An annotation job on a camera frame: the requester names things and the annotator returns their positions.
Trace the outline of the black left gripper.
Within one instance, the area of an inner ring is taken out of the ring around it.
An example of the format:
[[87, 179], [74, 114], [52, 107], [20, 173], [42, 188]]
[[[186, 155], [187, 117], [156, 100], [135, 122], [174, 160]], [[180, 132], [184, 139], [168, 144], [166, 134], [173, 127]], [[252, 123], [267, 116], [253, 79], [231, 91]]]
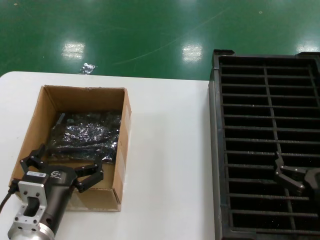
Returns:
[[20, 165], [25, 174], [29, 167], [34, 167], [48, 175], [44, 184], [47, 206], [41, 223], [50, 229], [58, 229], [74, 189], [83, 193], [104, 179], [103, 161], [96, 159], [93, 164], [73, 169], [64, 165], [48, 165], [42, 160], [45, 153], [46, 146], [41, 144], [20, 160]]

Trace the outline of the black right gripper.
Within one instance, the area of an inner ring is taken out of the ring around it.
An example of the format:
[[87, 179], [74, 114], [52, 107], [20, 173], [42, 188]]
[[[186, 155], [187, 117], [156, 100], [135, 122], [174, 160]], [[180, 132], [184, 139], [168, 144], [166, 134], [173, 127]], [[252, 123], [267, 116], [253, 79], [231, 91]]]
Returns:
[[308, 169], [298, 166], [287, 166], [277, 151], [274, 161], [274, 181], [293, 194], [308, 196], [313, 200], [320, 199], [320, 169]]

